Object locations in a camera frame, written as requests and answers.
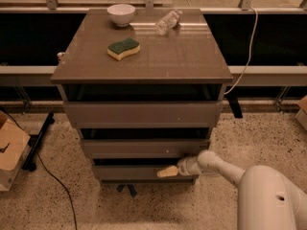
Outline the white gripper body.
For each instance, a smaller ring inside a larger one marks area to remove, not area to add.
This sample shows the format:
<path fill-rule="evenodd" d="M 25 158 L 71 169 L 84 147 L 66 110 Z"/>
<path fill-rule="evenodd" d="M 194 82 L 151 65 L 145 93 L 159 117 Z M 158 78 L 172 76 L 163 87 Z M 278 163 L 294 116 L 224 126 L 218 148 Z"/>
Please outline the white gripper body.
<path fill-rule="evenodd" d="M 200 175 L 201 167 L 197 156 L 190 156 L 180 159 L 177 162 L 178 173 L 182 176 Z"/>

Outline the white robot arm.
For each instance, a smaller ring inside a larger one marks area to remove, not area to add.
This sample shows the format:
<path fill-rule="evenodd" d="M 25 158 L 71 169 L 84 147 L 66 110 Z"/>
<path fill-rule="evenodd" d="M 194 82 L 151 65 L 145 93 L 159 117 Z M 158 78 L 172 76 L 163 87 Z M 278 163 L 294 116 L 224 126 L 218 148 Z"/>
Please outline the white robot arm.
<path fill-rule="evenodd" d="M 179 174 L 217 174 L 234 185 L 238 190 L 238 230 L 307 230 L 307 194 L 271 167 L 257 165 L 244 170 L 203 150 L 157 173 L 161 178 Z"/>

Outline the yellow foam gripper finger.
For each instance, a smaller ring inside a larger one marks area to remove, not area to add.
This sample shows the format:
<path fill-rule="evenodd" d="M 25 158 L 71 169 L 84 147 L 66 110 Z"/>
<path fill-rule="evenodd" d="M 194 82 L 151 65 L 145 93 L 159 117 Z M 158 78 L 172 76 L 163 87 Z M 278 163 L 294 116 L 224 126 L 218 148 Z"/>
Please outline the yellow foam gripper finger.
<path fill-rule="evenodd" d="M 172 177 L 172 176 L 177 176 L 177 175 L 178 175 L 177 166 L 169 166 L 169 167 L 157 172 L 157 176 L 159 178 Z"/>

